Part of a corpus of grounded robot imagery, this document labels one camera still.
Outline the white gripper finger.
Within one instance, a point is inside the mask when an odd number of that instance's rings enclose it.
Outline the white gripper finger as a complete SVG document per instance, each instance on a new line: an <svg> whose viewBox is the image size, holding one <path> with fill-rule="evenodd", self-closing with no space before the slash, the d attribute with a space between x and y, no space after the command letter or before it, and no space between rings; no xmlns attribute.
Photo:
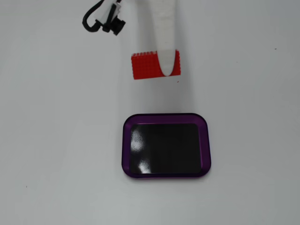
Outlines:
<svg viewBox="0 0 300 225"><path fill-rule="evenodd" d="M175 64L175 0L149 0L157 57L164 76L170 76Z"/></svg>

